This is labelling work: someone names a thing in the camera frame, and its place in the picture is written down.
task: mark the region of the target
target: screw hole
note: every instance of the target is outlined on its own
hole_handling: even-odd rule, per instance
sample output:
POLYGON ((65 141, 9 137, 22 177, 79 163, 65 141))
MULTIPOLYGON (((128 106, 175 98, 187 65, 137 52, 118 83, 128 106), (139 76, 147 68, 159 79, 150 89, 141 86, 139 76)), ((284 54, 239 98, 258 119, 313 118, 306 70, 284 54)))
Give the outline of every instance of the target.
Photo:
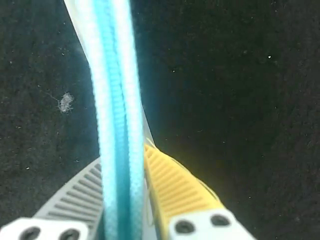
POLYGON ((59 240, 78 240, 80 233, 75 229, 68 229, 61 234, 59 240))
POLYGON ((213 215, 211 217, 211 223, 214 226, 228 226, 230 225, 230 221, 222 215, 213 215))
POLYGON ((190 234, 195 231, 195 226, 189 221, 182 220, 177 222, 175 230, 179 234, 190 234))
POLYGON ((40 228, 33 226, 23 231, 20 240, 35 240, 40 234, 40 228))

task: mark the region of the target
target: cable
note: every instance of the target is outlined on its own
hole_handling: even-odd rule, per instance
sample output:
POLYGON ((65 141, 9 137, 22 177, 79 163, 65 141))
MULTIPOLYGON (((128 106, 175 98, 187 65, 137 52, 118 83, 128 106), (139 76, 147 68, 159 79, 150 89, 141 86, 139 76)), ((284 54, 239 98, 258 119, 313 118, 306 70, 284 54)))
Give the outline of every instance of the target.
POLYGON ((140 240, 143 119, 127 0, 78 0, 91 68, 108 240, 140 240))

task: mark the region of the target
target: black fabric surface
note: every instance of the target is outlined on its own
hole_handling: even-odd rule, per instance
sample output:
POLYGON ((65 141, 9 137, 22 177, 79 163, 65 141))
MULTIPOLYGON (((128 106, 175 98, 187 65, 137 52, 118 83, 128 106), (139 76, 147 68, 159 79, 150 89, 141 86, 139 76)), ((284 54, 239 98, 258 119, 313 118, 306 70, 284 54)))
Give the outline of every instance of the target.
MULTIPOLYGON (((320 236, 320 2, 133 0, 157 146, 258 239, 320 236)), ((99 156, 90 70, 62 0, 0 2, 0 225, 99 156), (73 110, 55 99, 69 92, 73 110)))

